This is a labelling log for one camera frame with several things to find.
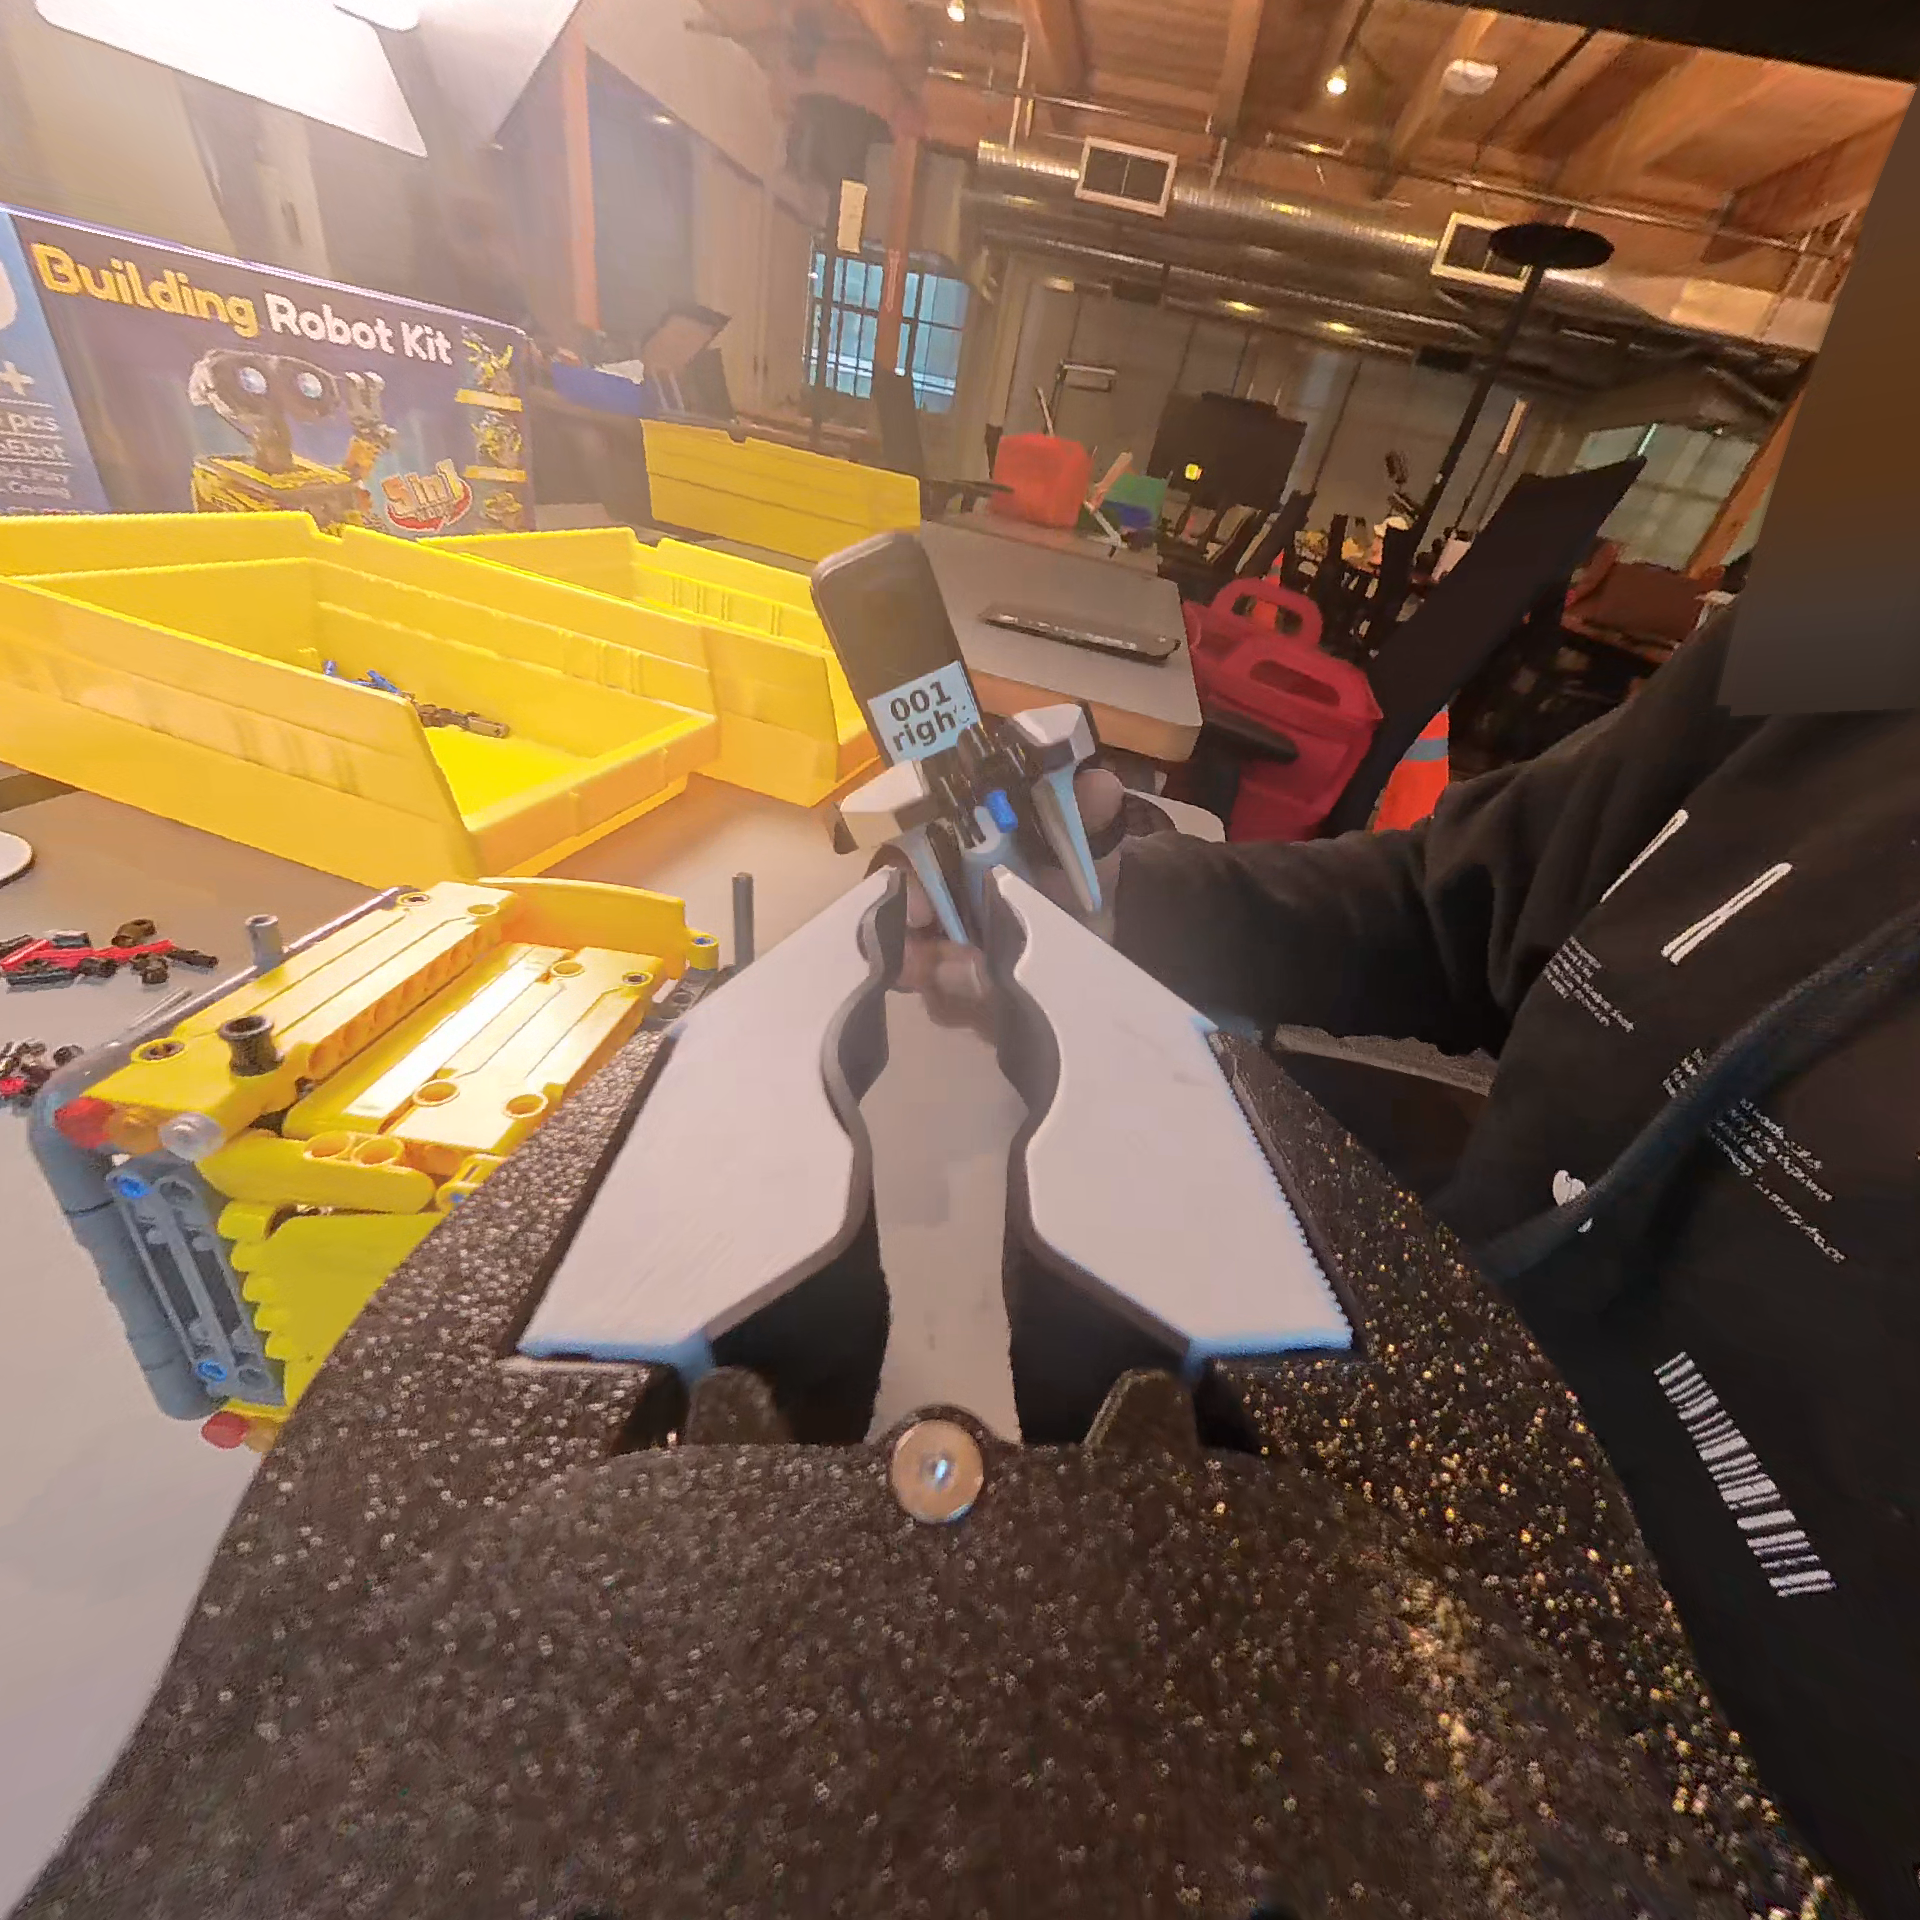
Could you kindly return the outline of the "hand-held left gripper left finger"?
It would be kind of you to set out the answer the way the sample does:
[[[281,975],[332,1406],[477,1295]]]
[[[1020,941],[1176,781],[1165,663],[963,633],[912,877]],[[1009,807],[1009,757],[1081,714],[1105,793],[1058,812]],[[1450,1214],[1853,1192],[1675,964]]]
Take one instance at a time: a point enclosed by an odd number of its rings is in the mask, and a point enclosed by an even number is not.
[[[680,1018],[520,1356],[692,1378],[850,1248],[874,1205],[861,1100],[889,1063],[898,879],[861,879]]]

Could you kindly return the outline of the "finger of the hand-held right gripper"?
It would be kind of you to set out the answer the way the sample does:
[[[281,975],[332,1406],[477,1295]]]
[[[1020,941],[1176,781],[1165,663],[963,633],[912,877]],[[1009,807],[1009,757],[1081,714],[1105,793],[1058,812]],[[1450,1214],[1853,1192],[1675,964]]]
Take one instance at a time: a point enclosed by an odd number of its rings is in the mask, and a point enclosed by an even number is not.
[[[1089,848],[1075,774],[1098,742],[1078,703],[1022,708],[1003,719],[1001,742],[1027,778],[1028,812],[1078,906],[1098,909],[1094,854]]]
[[[931,842],[947,815],[932,784],[864,784],[846,794],[846,850],[898,857],[953,943],[971,943],[945,863]]]

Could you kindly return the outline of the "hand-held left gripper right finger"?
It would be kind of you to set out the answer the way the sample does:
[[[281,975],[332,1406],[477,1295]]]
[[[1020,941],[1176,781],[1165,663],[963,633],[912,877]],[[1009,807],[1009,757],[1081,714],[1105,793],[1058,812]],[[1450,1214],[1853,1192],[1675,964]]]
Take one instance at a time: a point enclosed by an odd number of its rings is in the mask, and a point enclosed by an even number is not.
[[[1020,1248],[1192,1376],[1348,1352],[1350,1316],[1217,1023],[1010,872],[1001,989],[1027,1104],[1006,1196]]]

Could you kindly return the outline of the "yellow toy block robot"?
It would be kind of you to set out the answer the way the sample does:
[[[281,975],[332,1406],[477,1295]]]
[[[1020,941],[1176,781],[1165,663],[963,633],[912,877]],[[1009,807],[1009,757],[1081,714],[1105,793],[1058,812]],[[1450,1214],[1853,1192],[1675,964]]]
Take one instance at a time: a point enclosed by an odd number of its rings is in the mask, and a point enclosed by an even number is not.
[[[387,1278],[645,1028],[723,977],[680,897],[593,879],[373,895],[26,1093],[38,1172],[154,1400],[268,1452]]]

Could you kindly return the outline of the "person's right forearm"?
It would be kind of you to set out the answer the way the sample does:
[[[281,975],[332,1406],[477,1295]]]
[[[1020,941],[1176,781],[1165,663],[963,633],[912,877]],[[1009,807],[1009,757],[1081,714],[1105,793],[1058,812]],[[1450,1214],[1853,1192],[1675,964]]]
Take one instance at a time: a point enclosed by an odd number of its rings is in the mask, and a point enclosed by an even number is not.
[[[1425,823],[1313,842],[1172,842],[1121,863],[1110,943],[1219,1023],[1497,1053],[1592,902],[1611,721],[1451,785]]]

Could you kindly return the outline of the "grey desk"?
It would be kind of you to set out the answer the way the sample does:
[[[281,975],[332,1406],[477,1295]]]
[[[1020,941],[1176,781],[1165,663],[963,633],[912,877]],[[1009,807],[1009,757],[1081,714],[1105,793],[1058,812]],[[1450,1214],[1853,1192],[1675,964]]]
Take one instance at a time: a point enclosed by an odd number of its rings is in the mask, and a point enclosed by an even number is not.
[[[317,927],[369,887],[78,790],[14,808],[35,865],[5,932],[166,935],[246,961],[244,924]],[[756,932],[781,940],[848,887],[825,815],[692,777],[680,799],[568,857],[558,874],[680,895],[731,932],[731,877],[756,879]],[[256,1470],[158,1409],[117,1309],[5,1116],[2,1249],[2,1903],[35,1884],[113,1766],[166,1666]]]

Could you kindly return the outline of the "person's right hand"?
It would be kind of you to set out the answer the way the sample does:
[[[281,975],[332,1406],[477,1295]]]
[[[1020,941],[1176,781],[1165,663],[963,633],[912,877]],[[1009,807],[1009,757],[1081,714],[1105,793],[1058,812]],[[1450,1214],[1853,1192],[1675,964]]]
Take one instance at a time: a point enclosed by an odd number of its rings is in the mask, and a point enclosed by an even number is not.
[[[1131,850],[1225,841],[1225,824],[1213,812],[1157,790],[1133,790],[1106,766],[1075,774],[1075,794],[1094,854],[1098,887],[1094,909],[1078,906],[1076,916],[1106,941],[1114,936],[1121,863]]]

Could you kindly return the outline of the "yellow plastic bin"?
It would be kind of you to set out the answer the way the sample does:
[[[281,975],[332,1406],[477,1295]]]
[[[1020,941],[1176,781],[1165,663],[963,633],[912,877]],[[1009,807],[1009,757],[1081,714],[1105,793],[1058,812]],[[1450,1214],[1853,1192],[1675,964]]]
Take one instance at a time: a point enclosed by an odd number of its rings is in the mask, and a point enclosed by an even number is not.
[[[341,533],[342,560],[450,604],[450,634],[484,654],[707,712],[701,769],[814,807],[880,766],[797,570],[624,525],[406,542]]]
[[[5,760],[373,887],[531,874],[723,750],[700,629],[297,512],[2,527]]]
[[[641,433],[659,525],[808,565],[922,530],[909,476],[696,423],[648,420]]]

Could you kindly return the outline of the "black flat device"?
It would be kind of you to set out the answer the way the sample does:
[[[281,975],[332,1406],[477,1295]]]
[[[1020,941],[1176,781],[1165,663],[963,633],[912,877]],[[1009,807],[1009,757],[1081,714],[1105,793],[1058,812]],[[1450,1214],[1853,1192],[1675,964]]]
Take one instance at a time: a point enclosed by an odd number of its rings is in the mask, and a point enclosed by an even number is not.
[[[1049,639],[1076,650],[1100,654],[1142,664],[1164,664],[1185,649],[1185,638],[1157,629],[1137,629],[1092,615],[1049,607],[992,606],[978,615],[986,629]]]

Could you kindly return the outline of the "red container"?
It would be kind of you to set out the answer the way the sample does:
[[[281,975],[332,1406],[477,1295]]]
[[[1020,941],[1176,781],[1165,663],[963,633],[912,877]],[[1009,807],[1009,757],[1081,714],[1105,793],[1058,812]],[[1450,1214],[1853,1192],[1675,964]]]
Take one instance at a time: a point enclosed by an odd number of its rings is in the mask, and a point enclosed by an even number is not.
[[[990,516],[1073,530],[1089,501],[1092,457],[1078,439],[1001,433],[992,481]]]

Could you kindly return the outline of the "red plastic canister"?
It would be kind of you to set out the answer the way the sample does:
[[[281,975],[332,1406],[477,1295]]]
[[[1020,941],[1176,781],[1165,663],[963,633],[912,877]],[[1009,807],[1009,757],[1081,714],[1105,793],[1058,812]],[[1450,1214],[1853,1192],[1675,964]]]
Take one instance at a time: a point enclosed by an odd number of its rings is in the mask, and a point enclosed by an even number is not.
[[[1203,631],[1192,663],[1203,705],[1189,760],[1196,805],[1234,842],[1317,836],[1381,725],[1364,674],[1266,629]]]
[[[1325,624],[1307,592],[1281,576],[1233,577],[1210,601],[1185,599],[1185,625],[1196,684],[1213,678],[1243,642],[1272,639],[1321,647]]]

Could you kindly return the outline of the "person in black hoodie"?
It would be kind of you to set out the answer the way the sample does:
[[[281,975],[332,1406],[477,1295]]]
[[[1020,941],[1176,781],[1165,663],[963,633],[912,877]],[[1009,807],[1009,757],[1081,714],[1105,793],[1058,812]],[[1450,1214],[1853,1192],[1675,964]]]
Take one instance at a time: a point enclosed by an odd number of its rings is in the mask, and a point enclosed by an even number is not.
[[[1508,1248],[1766,1794],[1915,1916],[1915,712],[1732,714],[1732,634],[1610,719],[1592,902],[1443,1207]]]

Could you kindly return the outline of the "small red black parts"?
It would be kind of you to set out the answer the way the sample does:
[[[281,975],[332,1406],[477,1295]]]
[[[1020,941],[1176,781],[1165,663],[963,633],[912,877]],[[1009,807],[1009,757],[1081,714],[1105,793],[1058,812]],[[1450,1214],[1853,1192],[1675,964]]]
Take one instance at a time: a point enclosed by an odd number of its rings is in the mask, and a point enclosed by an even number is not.
[[[59,999],[83,988],[131,982],[148,994],[166,989],[186,970],[212,970],[212,951],[160,935],[152,918],[132,918],[97,941],[83,927],[18,932],[2,941],[2,1104],[24,1113],[58,1070],[80,1060],[92,1039],[66,1030],[45,1037],[30,1028],[30,999]]]

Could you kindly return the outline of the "blue printed cardboard box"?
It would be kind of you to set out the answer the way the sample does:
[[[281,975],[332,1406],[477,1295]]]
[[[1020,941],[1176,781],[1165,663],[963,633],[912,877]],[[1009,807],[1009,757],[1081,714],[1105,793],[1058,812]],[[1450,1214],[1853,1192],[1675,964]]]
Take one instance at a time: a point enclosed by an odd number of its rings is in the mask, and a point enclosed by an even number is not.
[[[14,206],[2,302],[6,516],[538,525],[517,326]]]

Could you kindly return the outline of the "black round-top stand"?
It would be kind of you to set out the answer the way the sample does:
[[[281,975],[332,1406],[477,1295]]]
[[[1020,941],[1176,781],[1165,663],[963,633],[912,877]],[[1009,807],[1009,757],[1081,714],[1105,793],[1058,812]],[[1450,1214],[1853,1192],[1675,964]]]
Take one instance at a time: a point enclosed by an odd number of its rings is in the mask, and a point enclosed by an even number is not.
[[[1489,248],[1505,262],[1523,266],[1521,289],[1507,311],[1501,328],[1496,335],[1493,350],[1489,350],[1489,356],[1483,359],[1476,373],[1468,407],[1457,420],[1457,430],[1451,433],[1448,453],[1440,465],[1436,469],[1436,476],[1429,485],[1417,516],[1409,527],[1411,546],[1404,561],[1398,565],[1398,583],[1387,594],[1394,612],[1402,610],[1405,590],[1413,580],[1413,567],[1421,553],[1429,525],[1434,522],[1434,516],[1444,494],[1450,492],[1453,471],[1472,439],[1474,425],[1482,417],[1482,412],[1496,390],[1505,364],[1513,345],[1518,343],[1518,335],[1523,333],[1523,326],[1529,318],[1532,305],[1538,298],[1546,279],[1552,272],[1595,269],[1604,265],[1617,252],[1614,245],[1598,231],[1544,222],[1501,226],[1493,231]]]

